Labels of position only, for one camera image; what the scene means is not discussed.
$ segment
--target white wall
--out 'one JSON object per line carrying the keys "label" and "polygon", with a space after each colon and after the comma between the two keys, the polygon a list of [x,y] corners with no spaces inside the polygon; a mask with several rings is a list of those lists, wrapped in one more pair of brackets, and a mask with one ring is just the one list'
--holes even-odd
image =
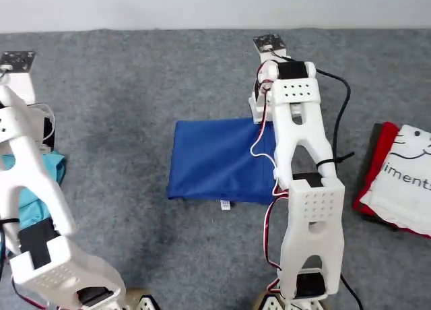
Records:
{"label": "white wall", "polygon": [[0,32],[177,28],[415,28],[431,0],[0,0]]}

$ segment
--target cartoon drawing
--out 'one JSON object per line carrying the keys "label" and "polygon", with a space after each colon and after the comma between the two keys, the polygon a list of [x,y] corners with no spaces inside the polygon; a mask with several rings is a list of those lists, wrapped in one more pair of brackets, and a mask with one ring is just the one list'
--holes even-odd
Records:
{"label": "cartoon drawing", "polygon": [[415,160],[424,155],[431,155],[431,133],[404,125],[395,138],[389,155],[395,155],[406,160]]}

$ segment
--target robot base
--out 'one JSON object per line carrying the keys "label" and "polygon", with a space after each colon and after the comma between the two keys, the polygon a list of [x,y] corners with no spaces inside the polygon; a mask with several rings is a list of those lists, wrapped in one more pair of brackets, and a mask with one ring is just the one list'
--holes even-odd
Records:
{"label": "robot base", "polygon": [[263,293],[256,302],[253,310],[329,310],[320,301],[297,301],[285,305],[278,294]]}
{"label": "robot base", "polygon": [[128,288],[126,304],[130,310],[160,310],[153,296],[143,288]]}

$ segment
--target black cable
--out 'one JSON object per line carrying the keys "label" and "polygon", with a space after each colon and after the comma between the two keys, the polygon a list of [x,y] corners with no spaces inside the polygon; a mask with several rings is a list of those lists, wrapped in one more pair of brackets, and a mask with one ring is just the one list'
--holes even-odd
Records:
{"label": "black cable", "polygon": [[[297,60],[295,59],[291,59],[289,57],[285,57],[285,56],[280,56],[278,54],[276,54],[274,51],[271,51],[272,55],[280,58],[280,59],[284,59],[288,62],[296,62]],[[327,76],[328,78],[332,78],[334,80],[338,80],[340,81],[342,84],[344,84],[344,86],[346,87],[347,91],[345,93],[345,99],[344,102],[338,112],[338,116],[337,119],[335,120],[335,124],[334,124],[334,134],[332,137],[332,155],[334,160],[337,160],[337,141],[338,141],[338,129],[339,129],[339,123],[341,121],[341,118],[343,117],[344,114],[344,110],[347,106],[347,104],[349,103],[350,100],[350,95],[352,93],[352,89],[350,88],[350,85],[348,84],[348,82],[343,79],[342,77],[339,77],[338,75],[323,71],[322,69],[316,69],[316,72],[319,74],[322,74],[324,76]]]}
{"label": "black cable", "polygon": [[[289,57],[285,57],[285,56],[280,56],[277,55],[274,51],[271,51],[272,54],[276,57],[279,57],[280,59],[284,59],[286,61],[293,61],[295,62],[295,59],[291,59]],[[324,76],[327,76],[329,78],[332,78],[334,80],[338,80],[340,81],[342,84],[344,84],[344,86],[347,89],[347,92],[345,93],[345,99],[344,102],[338,112],[338,116],[337,116],[337,120],[335,121],[335,125],[334,125],[334,134],[332,137],[332,154],[333,154],[333,160],[337,161],[338,157],[337,157],[337,142],[338,142],[338,129],[339,129],[339,123],[341,121],[341,117],[344,114],[344,110],[347,106],[347,104],[349,103],[350,100],[350,95],[352,93],[352,89],[350,88],[350,85],[348,84],[348,82],[343,79],[342,77],[339,77],[338,75],[334,75],[332,73],[323,71],[321,69],[316,69],[316,72],[319,74],[322,74]],[[350,157],[352,156],[354,153],[349,153],[348,155],[344,156],[344,158]],[[345,287],[347,288],[347,290],[350,292],[350,294],[355,298],[356,302],[358,303],[359,306],[359,310],[364,310],[364,307],[362,306],[362,302],[359,299],[358,295],[355,293],[355,291],[353,291],[353,289],[350,287],[350,285],[347,283],[346,279],[344,278],[343,274],[341,274],[341,281],[343,282],[343,284],[345,285]]]}
{"label": "black cable", "polygon": [[297,308],[297,309],[299,309],[299,310],[302,310],[302,308],[299,308],[297,305],[294,305],[293,303],[290,303],[290,305],[293,306],[293,307],[295,307],[295,308]]}
{"label": "black cable", "polygon": [[353,289],[350,287],[350,285],[347,283],[347,281],[344,278],[344,275],[341,274],[341,281],[343,282],[346,289],[349,290],[350,294],[355,298],[356,302],[358,303],[359,310],[364,310],[364,307],[362,306],[361,299],[359,299],[358,295],[353,291]]}
{"label": "black cable", "polygon": [[3,267],[5,266],[5,259],[6,259],[6,235],[5,235],[5,229],[3,227],[4,224],[11,224],[14,222],[20,222],[20,219],[18,218],[12,218],[12,219],[3,219],[0,220],[0,237],[1,237],[1,248],[0,248],[0,281],[1,277],[3,275]]}

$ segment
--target red cloth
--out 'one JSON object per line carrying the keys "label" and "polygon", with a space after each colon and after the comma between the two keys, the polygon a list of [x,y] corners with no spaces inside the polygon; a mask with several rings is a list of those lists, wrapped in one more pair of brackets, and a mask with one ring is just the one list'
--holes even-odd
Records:
{"label": "red cloth", "polygon": [[[397,137],[398,131],[399,131],[399,128],[395,124],[383,123],[382,132],[380,134],[380,137],[378,138],[376,149],[372,156],[370,169],[368,170],[368,174],[366,175],[366,178],[365,178],[365,186],[362,188],[362,190],[359,193],[359,196],[355,199],[353,203],[353,208],[363,214],[378,217],[370,207],[368,207],[365,204],[362,204],[360,202],[360,199],[370,189],[372,182],[375,180],[380,170],[382,169],[383,162],[385,161],[387,154],[391,150],[392,143],[395,140],[395,137]],[[409,231],[411,233],[416,233],[406,228],[400,228],[400,229]],[[421,235],[421,236],[431,238],[431,236],[428,236],[428,235]]]}

